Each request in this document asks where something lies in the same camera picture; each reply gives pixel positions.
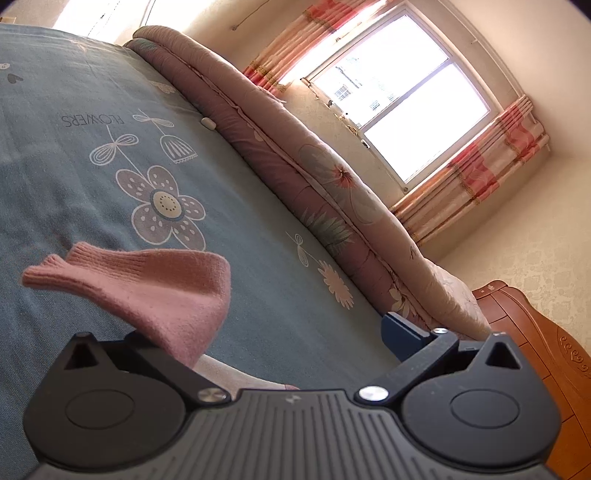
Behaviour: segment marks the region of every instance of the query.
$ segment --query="bed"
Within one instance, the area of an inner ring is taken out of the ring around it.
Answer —
[[[131,330],[19,284],[78,241],[223,255],[232,301],[208,354],[281,384],[350,391],[394,367],[379,335],[390,310],[488,335],[467,287],[280,102],[174,30],[134,37],[118,47],[0,25],[0,478],[34,466],[22,412],[69,337]],[[184,205],[175,223],[157,215],[156,190]]]

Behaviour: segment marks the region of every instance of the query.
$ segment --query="blue plastic piece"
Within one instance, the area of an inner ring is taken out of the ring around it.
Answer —
[[[382,341],[401,362],[413,356],[432,339],[430,332],[425,332],[397,313],[389,312],[382,318]]]

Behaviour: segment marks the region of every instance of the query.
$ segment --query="pink sock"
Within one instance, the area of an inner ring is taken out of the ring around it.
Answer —
[[[194,250],[118,252],[81,242],[22,274],[26,287],[92,300],[192,367],[230,305],[230,265]]]

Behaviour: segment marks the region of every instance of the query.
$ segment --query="window frame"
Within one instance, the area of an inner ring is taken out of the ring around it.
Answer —
[[[375,115],[371,120],[369,120],[365,125],[358,127],[356,123],[354,123],[350,118],[348,118],[338,105],[336,105],[332,99],[322,91],[322,89],[314,83],[314,80],[320,77],[324,72],[326,72],[329,68],[333,67],[336,63],[338,63],[345,55],[358,45],[361,45],[364,41],[369,39],[371,35],[377,33],[382,28],[385,28],[390,23],[398,20],[403,16],[409,16],[423,31],[429,35],[429,37],[445,52],[448,56],[448,59],[444,61],[439,67],[437,67],[433,72],[431,72],[427,77],[425,77],[422,81],[417,83],[414,87],[410,90],[405,92],[400,97],[394,99],[388,106],[386,106],[380,113]],[[336,116],[345,123],[346,127],[354,133],[361,141],[361,143],[379,160],[384,164],[387,169],[387,172],[390,174],[393,180],[395,180],[402,191],[404,193],[409,192],[417,185],[419,185],[422,181],[432,175],[435,171],[442,168],[464,145],[466,145],[478,132],[480,132],[484,127],[486,127],[501,111],[499,108],[499,102],[497,99],[491,95],[490,90],[486,85],[483,85],[482,80],[474,75],[472,68],[466,63],[466,60],[461,56],[458,55],[457,48],[453,45],[450,45],[445,42],[443,38],[441,38],[433,28],[428,25],[423,20],[423,15],[418,9],[409,3],[408,1],[403,1],[397,4],[396,6],[389,9],[386,13],[382,13],[381,15],[377,15],[371,18],[368,21],[368,26],[364,28],[361,32],[358,29],[355,29],[352,32],[352,38],[346,42],[341,48],[339,48],[333,55],[331,55],[328,59],[326,59],[322,64],[320,64],[317,68],[315,68],[310,74],[306,77],[302,78],[302,81],[305,85],[310,88],[313,93],[323,101],[335,114]],[[385,117],[388,113],[394,110],[398,105],[400,105],[406,98],[412,95],[416,90],[418,90],[422,85],[428,82],[431,78],[433,78],[437,73],[442,71],[445,67],[455,64],[457,68],[464,74],[464,76],[470,81],[472,86],[477,91],[480,98],[483,100],[484,104],[488,107],[488,113],[467,133],[465,133],[461,138],[459,138],[453,145],[451,145],[446,151],[442,152],[438,157],[424,166],[421,170],[415,173],[408,181],[404,181],[398,173],[394,170],[392,165],[386,160],[386,158],[379,152],[379,150],[367,139],[365,136],[365,132],[374,126],[378,121],[380,121],[383,117]]]

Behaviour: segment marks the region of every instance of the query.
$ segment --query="sunlight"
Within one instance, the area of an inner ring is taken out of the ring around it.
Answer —
[[[359,34],[367,25],[366,22],[388,3],[388,0],[381,0],[371,7],[361,10],[345,25],[340,27],[336,32],[325,38],[322,42],[312,48],[294,67],[285,74],[281,79],[283,85],[288,85],[296,79],[300,79],[310,74],[316,67],[318,67],[326,59],[341,48],[344,43]]]
[[[61,12],[53,28],[87,37],[100,16],[111,7],[115,7],[116,0],[70,0]]]
[[[70,0],[53,28],[109,43],[136,30],[147,0]]]
[[[146,25],[164,25],[185,30],[214,0],[155,0]]]

